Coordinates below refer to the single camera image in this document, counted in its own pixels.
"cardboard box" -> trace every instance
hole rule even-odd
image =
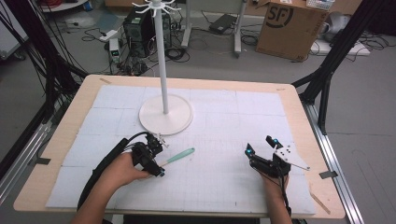
[[[253,4],[253,0],[247,0],[246,15],[265,16],[268,2],[270,0],[259,0],[258,4]],[[353,15],[360,4],[361,0],[335,0],[329,11],[339,11],[345,15]]]
[[[303,0],[271,0],[256,51],[303,61],[328,14]]]

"white paper sheet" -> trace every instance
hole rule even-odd
[[[164,167],[164,177],[122,187],[107,208],[127,210],[265,213],[260,176],[248,164],[247,143],[272,159],[266,135],[294,147],[283,105],[275,93],[169,89],[194,110],[191,125],[165,137],[170,145],[157,155],[166,161],[187,148],[195,152]],[[90,172],[123,138],[144,131],[140,106],[159,88],[107,85],[99,91],[76,141],[67,154],[47,207],[77,207]],[[136,141],[146,140],[141,137]],[[294,214],[315,214],[304,173],[292,167],[287,189]]]

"computer tower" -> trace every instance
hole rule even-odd
[[[145,13],[136,12],[144,9],[144,7],[133,7],[122,24],[131,56],[139,58],[149,56],[149,41],[155,36],[150,10]]]
[[[154,19],[150,10],[145,13],[136,13],[145,8],[132,8],[123,22],[128,47],[131,56],[145,58],[149,56],[149,41],[155,36]],[[163,45],[166,49],[172,48],[171,17],[167,13],[163,16]]]

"white stand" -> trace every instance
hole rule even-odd
[[[162,135],[171,135],[179,133],[189,127],[192,121],[192,107],[190,103],[182,97],[171,95],[168,98],[166,88],[166,69],[165,54],[163,47],[163,16],[161,10],[169,13],[166,8],[175,10],[162,3],[161,0],[152,0],[148,2],[148,6],[140,13],[153,9],[153,17],[155,21],[155,34],[157,39],[158,62],[160,66],[161,89],[163,97],[154,97],[143,103],[139,111],[140,122],[149,132],[160,133]]]

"black tape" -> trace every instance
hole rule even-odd
[[[338,176],[338,174],[335,171],[326,171],[326,172],[320,173],[319,175],[322,179],[326,179],[329,177],[334,178],[334,177]]]
[[[50,159],[47,158],[38,158],[35,161],[35,164],[43,164],[43,165],[48,165],[50,163]]]

